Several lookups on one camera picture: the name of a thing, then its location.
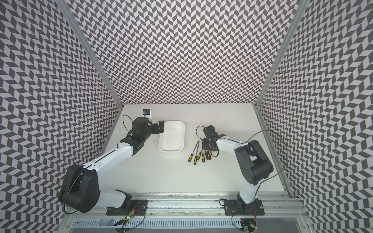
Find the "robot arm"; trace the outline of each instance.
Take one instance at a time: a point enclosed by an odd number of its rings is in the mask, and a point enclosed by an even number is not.
[[[144,109],[143,114],[132,122],[132,129],[117,147],[82,166],[68,168],[59,193],[61,203],[86,213],[93,207],[119,208],[126,200],[131,201],[131,196],[120,190],[100,191],[98,182],[121,161],[136,154],[150,135],[164,132],[164,121],[153,124],[149,109]]]
[[[203,132],[206,137],[203,139],[203,149],[221,150],[236,155],[241,173],[245,178],[242,189],[237,195],[238,207],[242,213],[250,212],[257,199],[259,181],[268,178],[273,172],[271,161],[256,140],[246,143],[238,142],[224,134],[219,135],[212,125],[204,128]]]

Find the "chevron pattern wall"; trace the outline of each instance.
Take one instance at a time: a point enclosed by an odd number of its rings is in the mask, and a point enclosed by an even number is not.
[[[119,107],[52,0],[1,0],[0,38],[0,232],[50,232]]]
[[[299,0],[67,0],[124,104],[254,102]]]
[[[372,9],[312,1],[261,106],[318,232],[373,232]]]

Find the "white floor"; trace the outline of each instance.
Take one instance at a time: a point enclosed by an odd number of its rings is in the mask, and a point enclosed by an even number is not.
[[[251,135],[261,131],[254,108],[250,103],[242,104],[144,104],[126,105],[122,115],[132,120],[142,115],[142,110],[151,109],[153,122],[159,120],[180,120],[185,124],[185,145],[181,154],[165,154],[158,149],[159,135],[151,135],[144,147],[129,159],[118,164],[100,182],[101,190],[121,189],[129,193],[151,192],[230,192],[239,191],[244,182],[236,155],[220,152],[205,163],[197,165],[188,162],[198,138],[197,126],[213,125],[216,132],[231,138],[246,141]],[[124,117],[126,127],[132,127],[128,117]],[[127,131],[122,118],[118,121],[109,140],[107,150],[112,149]],[[198,129],[203,136],[202,128]],[[268,146],[262,133],[257,140],[267,153],[272,164]],[[277,173],[275,166],[272,175]],[[260,191],[283,191],[278,176],[265,182]]]

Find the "black cable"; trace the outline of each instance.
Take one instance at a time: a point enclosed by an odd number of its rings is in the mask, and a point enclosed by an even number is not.
[[[232,142],[237,142],[237,141],[232,140],[232,139],[230,139],[230,138],[227,138],[227,140],[230,140],[230,141],[232,141]]]
[[[210,151],[210,152],[211,152],[210,155],[211,155],[212,157],[218,157],[218,155],[219,155],[219,151],[217,151],[216,156],[213,156],[213,155],[212,155],[212,151]]]
[[[146,214],[146,209],[142,205],[141,205],[141,207],[144,209],[144,218],[142,219],[142,221],[140,222],[140,224],[138,224],[137,226],[129,229],[128,231],[130,231],[132,229],[135,229],[136,227],[140,226],[144,222],[144,220],[145,220],[145,214]]]
[[[83,173],[80,173],[80,174],[78,175],[78,177],[77,177],[77,178],[74,180],[74,182],[72,183],[72,185],[71,185],[71,187],[70,187],[68,193],[66,194],[65,201],[63,202],[63,206],[62,206],[62,210],[65,212],[65,214],[73,214],[73,213],[76,213],[76,212],[77,212],[77,210],[74,211],[74,212],[71,212],[71,213],[66,212],[66,210],[65,210],[65,204],[66,204],[66,200],[67,200],[67,198],[68,198],[68,195],[69,195],[69,193],[70,193],[72,187],[74,186],[75,182],[78,180],[78,178],[80,177],[81,174],[83,174]]]
[[[270,130],[270,129],[263,129],[263,130],[261,130],[261,131],[255,133],[255,134],[254,134],[253,136],[251,136],[251,137],[250,137],[246,142],[250,141],[251,138],[253,138],[255,135],[257,135],[258,133],[261,133],[261,132],[263,132],[263,131],[269,131],[269,132],[272,132],[272,133],[277,134],[277,136],[282,140],[282,142],[283,142],[284,144],[286,144],[286,143],[285,143],[285,140],[282,138],[282,136],[281,136],[278,132],[275,132],[275,131]]]
[[[246,233],[246,230],[244,230],[243,228],[242,228],[242,230],[241,230],[240,228],[236,227],[236,225],[233,223],[233,216],[234,216],[235,214],[242,214],[242,213],[240,213],[240,212],[236,212],[236,213],[233,213],[233,214],[232,214],[232,217],[231,217],[232,225],[233,225],[237,230]]]
[[[198,126],[198,127],[195,129],[195,135],[197,135],[197,137],[198,137],[197,129],[198,129],[199,127],[203,127],[204,129],[206,128],[206,127],[204,127],[204,126],[202,126],[202,125]]]
[[[262,185],[262,183],[264,183],[264,182],[267,181],[267,180],[272,179],[272,178],[275,177],[275,176],[278,176],[278,174],[280,174],[280,172],[282,172],[282,170],[284,170],[284,168],[285,168],[285,166],[283,166],[283,167],[280,169],[280,171],[277,172],[276,175],[271,176],[271,177],[269,177],[268,179],[265,179],[265,180],[263,180],[262,182],[260,182],[259,185],[258,185],[258,188],[257,188],[257,190],[256,190],[256,192],[255,192],[255,194],[254,194],[254,197],[255,197],[256,194],[258,193],[258,190],[259,190],[260,186]]]
[[[125,128],[127,131],[129,131],[129,130],[126,128],[125,124],[124,124],[124,116],[127,116],[127,117],[131,120],[131,122],[132,122],[132,119],[131,119],[128,115],[123,115],[123,116],[122,116],[123,126],[124,126],[124,128]]]
[[[149,118],[147,118],[146,116],[145,116],[145,114],[144,114],[144,117],[150,122],[150,124],[153,124],[153,121],[152,120],[150,120]]]
[[[221,200],[226,200],[226,201],[227,201],[227,199],[225,199],[225,198],[220,198],[220,199],[219,199],[219,204],[220,204],[221,206],[224,206],[224,205],[222,205],[222,204],[220,203]]]

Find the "white tray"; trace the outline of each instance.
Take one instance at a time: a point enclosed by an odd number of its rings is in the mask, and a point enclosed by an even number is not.
[[[185,125],[178,120],[164,123],[164,132],[160,134],[158,148],[165,153],[178,153],[184,148]]]

